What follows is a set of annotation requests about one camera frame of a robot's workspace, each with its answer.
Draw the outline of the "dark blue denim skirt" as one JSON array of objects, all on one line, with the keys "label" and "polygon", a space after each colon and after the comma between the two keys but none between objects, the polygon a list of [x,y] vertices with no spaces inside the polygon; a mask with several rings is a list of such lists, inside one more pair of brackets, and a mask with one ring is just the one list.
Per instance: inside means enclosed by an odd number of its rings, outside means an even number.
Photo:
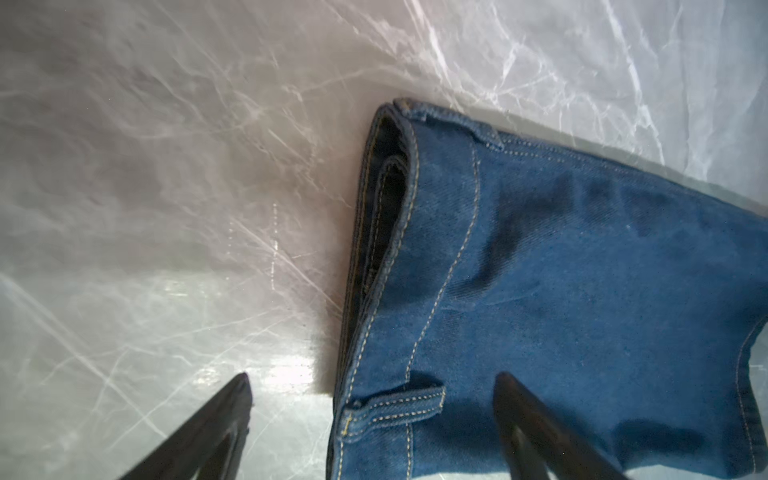
[{"label": "dark blue denim skirt", "polygon": [[396,99],[361,166],[326,475],[503,471],[504,371],[623,470],[764,475],[766,322],[765,217]]}]

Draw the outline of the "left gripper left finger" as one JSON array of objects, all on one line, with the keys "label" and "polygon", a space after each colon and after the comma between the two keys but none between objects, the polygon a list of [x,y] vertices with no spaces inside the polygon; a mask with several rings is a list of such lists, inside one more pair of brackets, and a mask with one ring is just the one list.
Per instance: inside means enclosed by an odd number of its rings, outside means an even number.
[{"label": "left gripper left finger", "polygon": [[235,375],[122,478],[234,479],[248,435],[252,400],[248,375]]}]

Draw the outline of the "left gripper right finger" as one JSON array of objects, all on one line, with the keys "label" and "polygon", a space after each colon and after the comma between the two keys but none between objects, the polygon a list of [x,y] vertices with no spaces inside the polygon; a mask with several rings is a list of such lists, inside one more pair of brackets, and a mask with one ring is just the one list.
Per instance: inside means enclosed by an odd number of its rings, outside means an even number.
[{"label": "left gripper right finger", "polygon": [[493,414],[512,479],[623,479],[514,375],[496,375]]}]

